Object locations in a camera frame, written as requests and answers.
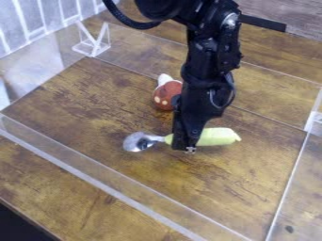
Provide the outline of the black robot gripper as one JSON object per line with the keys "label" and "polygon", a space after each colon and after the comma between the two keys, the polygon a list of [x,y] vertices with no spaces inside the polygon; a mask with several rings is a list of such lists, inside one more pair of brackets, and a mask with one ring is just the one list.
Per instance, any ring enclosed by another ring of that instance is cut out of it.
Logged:
{"label": "black robot gripper", "polygon": [[232,71],[240,67],[239,20],[186,30],[186,56],[181,66],[182,92],[177,100],[170,148],[196,152],[206,122],[221,117],[234,98]]}

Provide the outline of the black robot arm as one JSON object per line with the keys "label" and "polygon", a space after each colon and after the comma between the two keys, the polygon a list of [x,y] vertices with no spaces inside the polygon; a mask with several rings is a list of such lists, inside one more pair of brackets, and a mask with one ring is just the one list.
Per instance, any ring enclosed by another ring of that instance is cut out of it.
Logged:
{"label": "black robot arm", "polygon": [[206,122],[222,115],[236,95],[230,71],[240,67],[241,27],[233,0],[136,0],[142,16],[185,26],[182,88],[172,100],[170,148],[192,153]]}

